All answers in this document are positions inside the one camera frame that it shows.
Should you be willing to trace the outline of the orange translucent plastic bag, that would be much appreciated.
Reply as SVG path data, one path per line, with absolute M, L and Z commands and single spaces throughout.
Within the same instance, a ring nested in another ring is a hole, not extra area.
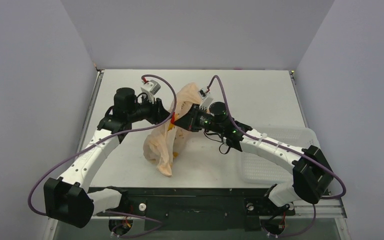
M 176 94 L 174 120 L 184 116 L 192 104 L 199 104 L 201 97 L 196 83 L 186 84 Z M 166 177 L 171 177 L 174 159 L 181 154 L 192 137 L 190 131 L 175 126 L 171 120 L 154 128 L 143 144 L 143 155 L 157 170 Z

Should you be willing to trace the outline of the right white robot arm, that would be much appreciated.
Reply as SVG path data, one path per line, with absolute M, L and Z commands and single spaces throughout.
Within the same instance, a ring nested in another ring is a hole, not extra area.
M 206 112 L 193 104 L 173 124 L 189 132 L 213 132 L 229 148 L 259 156 L 292 175 L 289 182 L 274 184 L 262 199 L 262 207 L 267 213 L 274 214 L 285 204 L 297 200 L 315 205 L 323 198 L 333 176 L 320 148 L 314 145 L 300 148 L 270 138 L 234 120 L 223 102 L 211 104 L 209 110 Z

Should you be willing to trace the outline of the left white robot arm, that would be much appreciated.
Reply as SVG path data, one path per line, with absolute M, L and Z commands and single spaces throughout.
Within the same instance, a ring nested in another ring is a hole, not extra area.
M 87 147 L 57 179 L 50 177 L 44 183 L 45 215 L 83 228 L 98 213 L 112 210 L 116 215 L 125 214 L 129 201 L 120 189 L 106 187 L 90 193 L 91 182 L 111 152 L 134 131 L 134 123 L 146 120 L 159 126 L 170 117 L 160 98 L 145 91 L 136 95 L 132 88 L 119 88 Z

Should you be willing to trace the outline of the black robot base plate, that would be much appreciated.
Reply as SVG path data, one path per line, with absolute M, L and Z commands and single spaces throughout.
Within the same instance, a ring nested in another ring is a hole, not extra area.
M 146 217 L 144 228 L 161 231 L 258 231 L 294 216 L 292 203 L 277 207 L 269 201 L 267 188 L 121 188 L 120 206 L 98 213 L 112 225 Z

